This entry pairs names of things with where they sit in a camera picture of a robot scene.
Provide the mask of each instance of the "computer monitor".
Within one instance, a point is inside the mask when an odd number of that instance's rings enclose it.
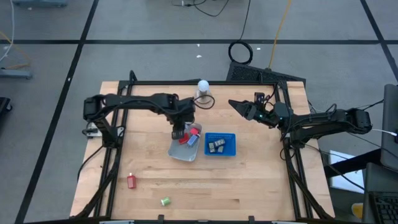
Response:
[[[392,84],[384,86],[382,128],[385,131],[392,131],[394,133],[398,130],[398,86]],[[382,133],[381,147],[388,149],[398,156],[398,142],[396,142],[396,137],[388,133]],[[391,155],[390,152],[382,149],[380,162],[386,167],[398,170],[398,158]]]

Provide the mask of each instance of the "white ball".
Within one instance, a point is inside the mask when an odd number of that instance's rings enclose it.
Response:
[[[209,83],[206,80],[200,80],[198,82],[198,89],[199,91],[208,91],[209,90]]]

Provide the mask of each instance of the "wooden table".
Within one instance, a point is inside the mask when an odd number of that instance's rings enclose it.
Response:
[[[101,94],[117,92],[118,82],[104,82]],[[303,83],[288,83],[296,114],[309,113]],[[193,96],[194,85],[134,85],[133,95],[177,93]],[[280,131],[255,121],[247,121],[228,100],[252,100],[254,92],[272,93],[271,86],[210,86],[216,103],[211,110],[197,108],[196,122],[205,132],[236,134],[236,157],[209,157],[203,153],[205,138],[200,139],[197,157],[184,162],[167,155],[172,126],[165,116],[150,111],[130,110],[119,167],[112,219],[156,220],[294,220],[286,164],[279,157]],[[318,147],[316,140],[309,144]],[[101,145],[101,139],[88,141],[85,158]],[[105,150],[83,169],[77,185],[71,215],[77,214],[92,197],[100,181]],[[308,189],[319,204],[334,216],[330,193],[318,151],[302,149]],[[137,177],[137,188],[128,189],[126,177]],[[305,216],[302,194],[297,187],[301,214]],[[170,197],[163,207],[160,200]],[[104,194],[104,214],[108,193]]]

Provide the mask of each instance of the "blue plastic bin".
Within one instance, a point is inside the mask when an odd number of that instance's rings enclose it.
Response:
[[[210,153],[209,143],[224,139],[223,153]],[[236,156],[236,136],[231,133],[206,133],[205,134],[205,155],[207,156]]]

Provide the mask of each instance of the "red object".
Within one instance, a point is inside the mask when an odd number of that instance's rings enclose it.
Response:
[[[185,134],[184,134],[184,138],[181,138],[181,139],[179,139],[178,141],[179,141],[180,144],[185,144],[185,143],[187,143],[187,142],[189,141],[189,135],[188,135],[188,133],[185,133]]]
[[[131,174],[127,177],[127,187],[130,189],[135,189],[137,187],[136,177]]]
[[[199,130],[197,130],[196,128],[192,128],[191,134],[197,135],[197,134],[199,134]]]

